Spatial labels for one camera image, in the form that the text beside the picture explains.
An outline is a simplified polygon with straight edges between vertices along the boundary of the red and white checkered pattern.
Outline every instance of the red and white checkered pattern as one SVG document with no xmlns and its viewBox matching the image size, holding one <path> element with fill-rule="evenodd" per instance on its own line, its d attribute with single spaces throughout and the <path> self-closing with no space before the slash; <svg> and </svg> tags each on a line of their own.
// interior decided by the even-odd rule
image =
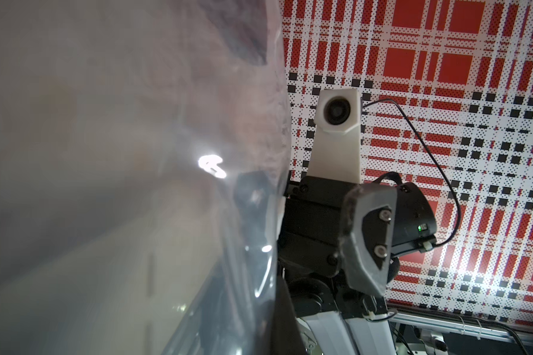
<svg viewBox="0 0 533 355">
<path fill-rule="evenodd" d="M 401 258 L 391 302 L 533 326 L 533 1 L 280 0 L 295 181 L 320 89 L 404 105 L 462 200 L 449 245 Z M 391 104 L 362 117 L 363 178 L 421 187 L 439 238 L 454 203 Z"/>
</svg>

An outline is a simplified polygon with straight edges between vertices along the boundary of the plastic sheet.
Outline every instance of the plastic sheet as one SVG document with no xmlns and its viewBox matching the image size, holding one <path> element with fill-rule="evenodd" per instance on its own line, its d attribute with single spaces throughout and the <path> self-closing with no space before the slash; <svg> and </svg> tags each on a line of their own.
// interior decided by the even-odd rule
<svg viewBox="0 0 533 355">
<path fill-rule="evenodd" d="M 0 1 L 0 354 L 268 351 L 283 57 L 270 0 Z"/>
</svg>

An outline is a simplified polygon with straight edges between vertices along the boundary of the black cable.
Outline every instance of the black cable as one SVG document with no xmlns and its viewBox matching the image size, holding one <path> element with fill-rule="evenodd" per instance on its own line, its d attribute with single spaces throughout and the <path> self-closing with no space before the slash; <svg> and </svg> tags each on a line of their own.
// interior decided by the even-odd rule
<svg viewBox="0 0 533 355">
<path fill-rule="evenodd" d="M 369 319 L 369 318 L 365 318 L 368 322 L 372 322 L 372 323 L 380 323 L 380 322 L 386 322 L 388 321 L 389 319 L 393 318 L 394 316 L 398 315 L 399 314 L 399 311 L 397 309 L 389 309 L 390 311 L 393 312 L 393 314 L 391 314 L 390 316 L 388 317 L 385 317 L 385 318 L 381 318 L 381 319 Z"/>
<path fill-rule="evenodd" d="M 446 174 L 444 174 L 444 170 L 442 170 L 440 164 L 438 164 L 436 159 L 434 159 L 434 155 L 430 152 L 430 149 L 426 145 L 425 141 L 420 137 L 420 134 L 418 134 L 417 129 L 414 128 L 414 126 L 412 125 L 411 121 L 409 120 L 409 118 L 405 114 L 405 111 L 403 111 L 401 106 L 395 100 L 393 100 L 393 99 L 381 99 L 381 100 L 373 101 L 373 102 L 370 102 L 370 103 L 366 103 L 365 105 L 363 105 L 363 108 L 369 107 L 369 106 L 371 106 L 373 104 L 380 103 L 380 102 L 391 102 L 395 106 L 397 106 L 398 110 L 401 112 L 401 115 L 403 116 L 405 121 L 407 121 L 407 123 L 411 127 L 412 131 L 414 132 L 414 135 L 419 139 L 420 143 L 422 144 L 422 146 L 424 147 L 424 149 L 426 150 L 426 152 L 428 153 L 430 158 L 433 160 L 433 162 L 436 165 L 436 167 L 438 168 L 438 170 L 441 172 L 441 175 L 444 178 L 444 181 L 446 181 L 446 183 L 448 184 L 448 188 L 450 189 L 450 192 L 452 193 L 452 197 L 454 198 L 454 203 L 456 205 L 456 223 L 454 224 L 454 230 L 452 231 L 452 234 L 450 234 L 450 236 L 446 240 L 444 240 L 441 243 L 434 244 L 435 248 L 439 248 L 440 246 L 443 246 L 443 245 L 449 243 L 454 238 L 454 236 L 456 235 L 458 230 L 460 229 L 460 223 L 462 221 L 462 209 L 460 208 L 460 203 L 458 202 L 458 197 L 456 196 L 456 193 L 454 192 L 454 189 L 452 188 L 452 184 L 450 183 L 450 180 L 448 179 Z M 410 252 L 417 251 L 417 250 L 419 250 L 419 248 L 415 248 L 415 249 L 411 250 Z"/>
<path fill-rule="evenodd" d="M 405 346 L 407 347 L 407 350 L 411 353 L 411 355 L 414 355 L 414 353 L 410 349 L 409 345 L 407 344 L 405 338 L 401 335 L 401 333 L 399 333 L 398 330 L 396 330 L 395 328 L 393 328 L 393 333 L 397 335 L 397 339 L 401 339 L 401 342 L 405 344 Z"/>
<path fill-rule="evenodd" d="M 400 310 L 404 311 L 404 312 L 407 312 L 407 313 L 418 314 L 418 315 L 423 315 L 423 316 L 427 316 L 427 317 L 433 316 L 433 317 L 437 317 L 437 318 L 441 318 L 441 319 L 453 320 L 453 321 L 456 321 L 456 322 L 465 321 L 465 322 L 468 322 L 468 323 L 471 323 L 471 324 L 477 324 L 477 322 L 479 321 L 480 324 L 483 324 L 483 325 L 487 325 L 487 326 L 495 327 L 495 328 L 501 328 L 501 329 L 507 331 L 509 333 L 509 335 L 511 335 L 511 337 L 515 340 L 515 342 L 517 343 L 517 345 L 521 349 L 521 352 L 523 352 L 524 355 L 529 355 L 529 353 L 527 352 L 527 349 L 525 349 L 525 345 L 523 345 L 523 342 L 521 341 L 521 339 L 517 335 L 517 332 L 515 330 L 513 330 L 511 327 L 508 327 L 507 325 L 505 325 L 503 323 L 494 322 L 494 321 L 491 321 L 491 320 L 484 320 L 484 319 L 481 319 L 481 318 L 470 317 L 470 316 L 455 316 L 455 315 L 453 316 L 451 314 L 444 314 L 444 313 L 434 312 L 434 311 L 419 311 L 419 310 L 416 310 L 416 309 L 410 309 L 410 308 L 406 308 L 406 307 L 398 307 L 398 308 Z"/>
</svg>

